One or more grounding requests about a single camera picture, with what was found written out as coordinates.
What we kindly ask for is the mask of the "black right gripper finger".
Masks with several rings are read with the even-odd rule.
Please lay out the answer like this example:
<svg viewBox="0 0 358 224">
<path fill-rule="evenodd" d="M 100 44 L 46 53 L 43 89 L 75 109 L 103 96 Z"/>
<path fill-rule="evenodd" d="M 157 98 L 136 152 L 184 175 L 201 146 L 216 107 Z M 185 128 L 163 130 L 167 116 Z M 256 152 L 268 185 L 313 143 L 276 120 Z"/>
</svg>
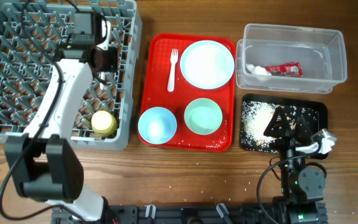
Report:
<svg viewBox="0 0 358 224">
<path fill-rule="evenodd" d="M 292 137 L 293 132 L 282 107 L 277 107 L 263 135 L 273 138 Z"/>
<path fill-rule="evenodd" d="M 310 145 L 312 132 L 308 126 L 307 121 L 303 116 L 299 116 L 296 120 L 294 129 L 294 138 L 300 145 Z"/>
</svg>

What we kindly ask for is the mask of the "light green bowl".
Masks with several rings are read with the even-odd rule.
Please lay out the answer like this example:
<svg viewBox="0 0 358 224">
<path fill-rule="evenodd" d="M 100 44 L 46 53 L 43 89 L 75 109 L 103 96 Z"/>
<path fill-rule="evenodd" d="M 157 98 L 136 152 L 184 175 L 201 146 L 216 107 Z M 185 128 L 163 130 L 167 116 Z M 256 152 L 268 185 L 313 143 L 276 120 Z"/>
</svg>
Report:
<svg viewBox="0 0 358 224">
<path fill-rule="evenodd" d="M 185 108 L 184 121 L 186 126 L 198 135 L 209 135 L 219 129 L 223 120 L 220 106 L 208 98 L 191 101 Z"/>
</svg>

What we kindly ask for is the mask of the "yellow plastic cup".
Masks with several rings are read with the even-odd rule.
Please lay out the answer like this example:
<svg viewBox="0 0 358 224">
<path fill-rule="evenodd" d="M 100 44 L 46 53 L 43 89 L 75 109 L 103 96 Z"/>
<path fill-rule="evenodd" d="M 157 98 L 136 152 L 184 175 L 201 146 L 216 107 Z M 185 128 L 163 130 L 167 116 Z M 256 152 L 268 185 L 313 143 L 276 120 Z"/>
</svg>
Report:
<svg viewBox="0 0 358 224">
<path fill-rule="evenodd" d="M 97 111 L 91 118 L 93 131 L 99 136 L 111 136 L 118 128 L 116 118 L 107 111 Z"/>
</svg>

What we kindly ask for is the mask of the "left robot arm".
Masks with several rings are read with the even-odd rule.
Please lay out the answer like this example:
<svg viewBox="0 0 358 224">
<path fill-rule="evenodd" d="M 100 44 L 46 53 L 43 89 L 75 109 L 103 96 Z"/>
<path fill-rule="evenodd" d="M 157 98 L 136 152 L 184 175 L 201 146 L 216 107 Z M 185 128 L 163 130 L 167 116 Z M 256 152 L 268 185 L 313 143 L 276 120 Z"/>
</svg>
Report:
<svg viewBox="0 0 358 224">
<path fill-rule="evenodd" d="M 4 144 L 9 171 L 0 188 L 0 214 L 7 183 L 14 181 L 20 197 L 49 204 L 80 223 L 118 223 L 108 201 L 83 183 L 83 167 L 69 140 L 80 102 L 100 72 L 115 72 L 118 50 L 100 48 L 108 41 L 106 18 L 90 11 L 74 14 L 74 30 L 58 45 L 52 59 L 52 78 L 35 117 L 22 136 Z"/>
</svg>

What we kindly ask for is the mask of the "white plastic fork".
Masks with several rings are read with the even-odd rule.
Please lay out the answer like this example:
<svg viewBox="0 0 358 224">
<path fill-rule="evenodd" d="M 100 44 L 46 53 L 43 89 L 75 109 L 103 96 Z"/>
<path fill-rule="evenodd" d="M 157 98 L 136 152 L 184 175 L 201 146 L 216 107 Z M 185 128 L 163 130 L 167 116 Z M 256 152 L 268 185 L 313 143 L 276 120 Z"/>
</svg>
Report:
<svg viewBox="0 0 358 224">
<path fill-rule="evenodd" d="M 167 91 L 173 92 L 174 91 L 174 80 L 175 80 L 175 71 L 176 71 L 176 63 L 178 61 L 178 49 L 172 49 L 171 56 L 170 56 L 170 73 L 169 73 L 169 80 L 167 84 Z"/>
</svg>

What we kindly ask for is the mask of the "white plastic spoon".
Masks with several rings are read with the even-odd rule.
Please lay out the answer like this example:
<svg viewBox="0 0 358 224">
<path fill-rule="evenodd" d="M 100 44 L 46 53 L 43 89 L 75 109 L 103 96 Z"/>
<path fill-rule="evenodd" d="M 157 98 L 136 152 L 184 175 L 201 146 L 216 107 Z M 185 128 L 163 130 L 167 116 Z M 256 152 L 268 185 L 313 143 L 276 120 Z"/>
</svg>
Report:
<svg viewBox="0 0 358 224">
<path fill-rule="evenodd" d="M 106 73 L 105 72 L 100 72 L 99 74 L 99 78 L 100 78 L 100 90 L 104 90 L 104 87 L 106 85 Z"/>
</svg>

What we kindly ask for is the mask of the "white napkin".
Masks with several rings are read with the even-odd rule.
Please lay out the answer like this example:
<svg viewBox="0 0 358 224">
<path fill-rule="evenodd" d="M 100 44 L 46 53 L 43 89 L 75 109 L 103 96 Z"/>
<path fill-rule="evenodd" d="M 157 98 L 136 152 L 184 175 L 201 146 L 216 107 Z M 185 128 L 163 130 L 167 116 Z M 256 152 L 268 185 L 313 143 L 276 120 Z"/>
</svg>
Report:
<svg viewBox="0 0 358 224">
<path fill-rule="evenodd" d="M 263 68 L 261 66 L 255 66 L 250 63 L 247 63 L 245 66 L 251 74 L 271 76 L 271 73 L 266 68 Z"/>
</svg>

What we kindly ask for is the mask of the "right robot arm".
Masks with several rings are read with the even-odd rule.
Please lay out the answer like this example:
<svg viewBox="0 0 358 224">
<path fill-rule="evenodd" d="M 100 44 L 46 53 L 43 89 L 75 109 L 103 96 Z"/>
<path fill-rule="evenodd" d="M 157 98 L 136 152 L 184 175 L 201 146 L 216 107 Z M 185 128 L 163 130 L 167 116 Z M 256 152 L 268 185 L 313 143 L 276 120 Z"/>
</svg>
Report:
<svg viewBox="0 0 358 224">
<path fill-rule="evenodd" d="M 321 201 L 327 171 L 321 164 L 306 162 L 306 159 L 324 159 L 335 145 L 336 137 L 327 129 L 313 134 L 303 116 L 297 118 L 292 128 L 281 107 L 273 113 L 264 135 L 274 138 L 270 146 L 279 152 L 280 160 L 271 164 L 258 180 L 257 202 L 261 216 L 267 223 L 326 223 Z M 264 205 L 260 197 L 261 184 L 275 167 L 281 172 L 282 195 Z"/>
</svg>

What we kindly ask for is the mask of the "light blue bowl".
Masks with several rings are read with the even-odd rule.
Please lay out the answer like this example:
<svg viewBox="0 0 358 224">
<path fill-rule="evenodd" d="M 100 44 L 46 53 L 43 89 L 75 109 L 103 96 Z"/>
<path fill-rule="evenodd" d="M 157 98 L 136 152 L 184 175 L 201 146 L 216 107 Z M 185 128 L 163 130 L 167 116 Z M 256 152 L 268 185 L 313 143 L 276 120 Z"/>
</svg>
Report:
<svg viewBox="0 0 358 224">
<path fill-rule="evenodd" d="M 163 107 L 146 110 L 139 118 L 139 135 L 150 144 L 164 144 L 170 141 L 177 131 L 174 114 Z"/>
</svg>

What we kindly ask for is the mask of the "light blue plate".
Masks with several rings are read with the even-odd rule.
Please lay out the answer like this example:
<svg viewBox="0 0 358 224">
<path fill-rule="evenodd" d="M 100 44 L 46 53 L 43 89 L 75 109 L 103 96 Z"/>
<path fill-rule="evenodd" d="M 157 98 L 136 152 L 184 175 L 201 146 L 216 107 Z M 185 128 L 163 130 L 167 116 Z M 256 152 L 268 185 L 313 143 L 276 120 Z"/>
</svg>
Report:
<svg viewBox="0 0 358 224">
<path fill-rule="evenodd" d="M 189 45 L 181 55 L 180 70 L 194 87 L 213 90 L 224 86 L 233 76 L 235 62 L 229 49 L 213 40 Z"/>
</svg>

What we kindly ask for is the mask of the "red sauce packet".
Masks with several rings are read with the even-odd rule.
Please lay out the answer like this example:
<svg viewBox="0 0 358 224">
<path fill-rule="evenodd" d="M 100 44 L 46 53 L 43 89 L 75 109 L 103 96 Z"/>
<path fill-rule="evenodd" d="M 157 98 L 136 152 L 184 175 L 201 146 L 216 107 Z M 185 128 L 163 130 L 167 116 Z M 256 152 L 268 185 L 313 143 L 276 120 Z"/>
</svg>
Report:
<svg viewBox="0 0 358 224">
<path fill-rule="evenodd" d="M 266 66 L 267 72 L 282 77 L 302 77 L 303 72 L 299 62 L 289 62 L 281 65 Z"/>
</svg>

